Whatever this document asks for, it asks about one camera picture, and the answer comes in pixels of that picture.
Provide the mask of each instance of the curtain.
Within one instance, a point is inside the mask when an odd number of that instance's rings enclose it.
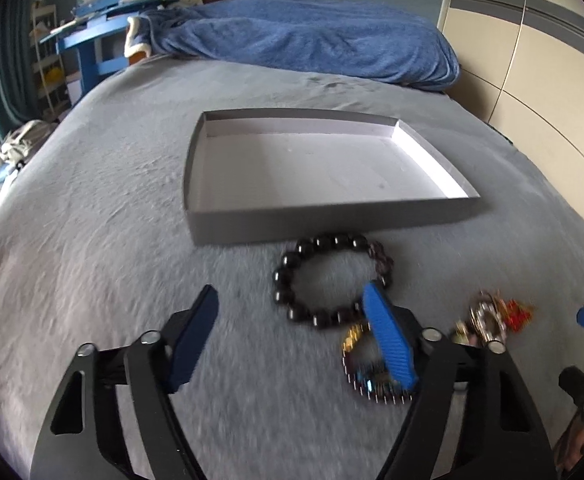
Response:
[[[40,118],[32,72],[30,0],[0,2],[0,141]]]

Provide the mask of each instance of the blue blanket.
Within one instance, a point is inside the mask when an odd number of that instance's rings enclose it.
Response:
[[[223,0],[143,13],[131,44],[153,54],[298,72],[349,75],[423,90],[459,75],[454,51],[428,20],[383,4]]]

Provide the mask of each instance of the open cardboard box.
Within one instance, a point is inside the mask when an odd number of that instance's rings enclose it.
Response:
[[[183,195],[195,245],[451,221],[479,196],[403,121],[299,108],[204,112]]]

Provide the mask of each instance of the bed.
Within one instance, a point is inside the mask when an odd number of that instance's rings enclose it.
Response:
[[[220,314],[192,382],[172,397],[211,480],[374,478],[405,417],[346,387],[343,333],[291,326],[271,300],[286,243],[195,248],[182,209],[188,137],[204,110],[327,108],[406,121],[481,195],[470,218],[371,234],[395,259],[390,298],[451,328],[480,289],[536,305],[508,340],[555,441],[573,409],[560,370],[584,370],[584,222],[507,139],[444,94],[347,76],[155,57],[88,94],[0,207],[0,451],[27,478],[73,352],[129,344],[188,307],[205,283]],[[298,292],[337,304],[365,258],[306,266]],[[120,410],[150,476],[129,395]]]

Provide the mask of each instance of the desk leg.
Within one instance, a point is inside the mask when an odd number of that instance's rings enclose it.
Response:
[[[79,58],[79,69],[81,70],[82,98],[99,84],[99,73],[96,68],[96,56],[94,54],[94,44],[91,41],[82,43],[76,47]]]

